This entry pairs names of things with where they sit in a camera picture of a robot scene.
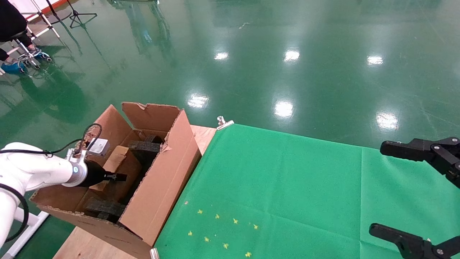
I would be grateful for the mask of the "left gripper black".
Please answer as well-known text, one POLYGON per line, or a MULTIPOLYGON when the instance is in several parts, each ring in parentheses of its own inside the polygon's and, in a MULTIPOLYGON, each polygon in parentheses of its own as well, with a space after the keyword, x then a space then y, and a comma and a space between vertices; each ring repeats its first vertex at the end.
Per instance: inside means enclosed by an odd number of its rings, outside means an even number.
POLYGON ((95 161, 87 160, 88 169, 86 177, 86 186, 91 187, 102 181, 126 181, 128 176, 120 173, 107 174, 107 171, 95 161))

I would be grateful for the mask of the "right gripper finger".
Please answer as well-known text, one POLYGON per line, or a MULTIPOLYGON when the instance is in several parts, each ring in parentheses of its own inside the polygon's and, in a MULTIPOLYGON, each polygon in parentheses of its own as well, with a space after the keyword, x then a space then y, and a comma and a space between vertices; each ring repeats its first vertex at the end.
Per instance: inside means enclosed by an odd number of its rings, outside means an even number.
POLYGON ((411 161, 425 161, 456 187, 460 186, 460 140, 448 137, 437 141, 413 139, 409 143, 384 141, 381 154, 411 161))
POLYGON ((369 233, 395 244, 404 259, 451 259, 460 252, 459 236, 434 245, 420 236, 378 223, 370 225, 369 233))

